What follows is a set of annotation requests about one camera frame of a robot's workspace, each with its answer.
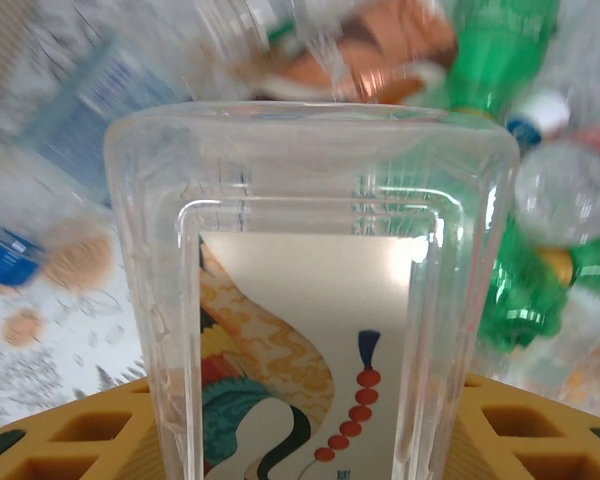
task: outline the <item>red beads illustration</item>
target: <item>red beads illustration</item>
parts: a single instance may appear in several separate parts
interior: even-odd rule
[[[314,457],[318,462],[330,462],[336,456],[336,451],[346,450],[350,445],[350,438],[357,437],[362,433],[362,423],[373,416],[369,405],[378,401],[379,394],[373,388],[382,380],[380,372],[371,366],[371,358],[375,350],[380,334],[373,330],[365,330],[358,335],[358,348],[360,357],[364,364],[364,370],[356,378],[358,385],[362,388],[356,392],[355,399],[358,405],[349,410],[349,419],[340,425],[340,435],[329,438],[329,448],[318,448]]]

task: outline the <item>blue label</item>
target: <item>blue label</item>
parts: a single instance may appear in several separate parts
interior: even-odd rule
[[[17,139],[108,202],[103,149],[109,125],[144,108],[187,99],[169,75],[121,43],[109,40]]]
[[[507,130],[521,145],[533,147],[542,142],[542,135],[538,129],[522,118],[509,120]]]
[[[44,257],[42,248],[8,230],[0,230],[0,284],[26,284],[38,272]]]

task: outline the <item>illustrated card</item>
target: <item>illustrated card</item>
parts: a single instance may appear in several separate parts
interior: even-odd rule
[[[207,480],[391,477],[408,239],[205,234]]]

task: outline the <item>teal pattern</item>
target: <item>teal pattern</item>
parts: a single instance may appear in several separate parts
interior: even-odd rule
[[[248,378],[227,378],[202,392],[205,460],[218,465],[238,449],[236,430],[242,419],[262,400],[272,395]]]

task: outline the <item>transparent plastic box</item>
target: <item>transparent plastic box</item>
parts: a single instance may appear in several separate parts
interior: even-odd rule
[[[105,153],[169,480],[442,478],[512,137],[192,103],[118,121]]]

